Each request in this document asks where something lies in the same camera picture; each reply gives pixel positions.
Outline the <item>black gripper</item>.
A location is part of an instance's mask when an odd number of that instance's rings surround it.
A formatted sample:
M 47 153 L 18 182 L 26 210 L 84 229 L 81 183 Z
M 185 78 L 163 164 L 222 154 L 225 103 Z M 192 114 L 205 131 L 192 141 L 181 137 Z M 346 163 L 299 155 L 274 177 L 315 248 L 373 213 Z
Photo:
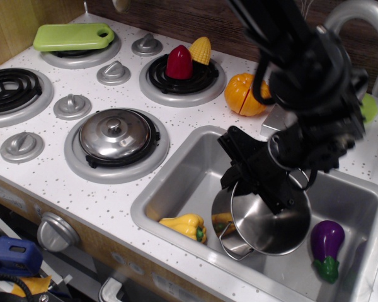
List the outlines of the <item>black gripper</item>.
M 275 215 L 295 206 L 287 182 L 287 172 L 270 155 L 268 144 L 230 126 L 218 143 L 231 159 L 231 166 L 220 179 L 222 189 L 240 182 L 242 193 L 259 195 Z

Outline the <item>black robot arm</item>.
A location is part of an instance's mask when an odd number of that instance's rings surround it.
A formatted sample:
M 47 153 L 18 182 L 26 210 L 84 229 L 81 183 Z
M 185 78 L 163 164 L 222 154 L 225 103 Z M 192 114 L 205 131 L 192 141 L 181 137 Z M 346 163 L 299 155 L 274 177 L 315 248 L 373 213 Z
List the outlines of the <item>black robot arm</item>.
M 291 171 L 338 168 L 340 157 L 365 133 L 360 104 L 368 75 L 354 68 L 340 38 L 310 28 L 293 1 L 231 1 L 246 36 L 260 51 L 254 97 L 295 114 L 296 121 L 267 142 L 228 128 L 219 143 L 231 158 L 223 188 L 243 181 L 274 214 L 291 208 L 296 187 Z

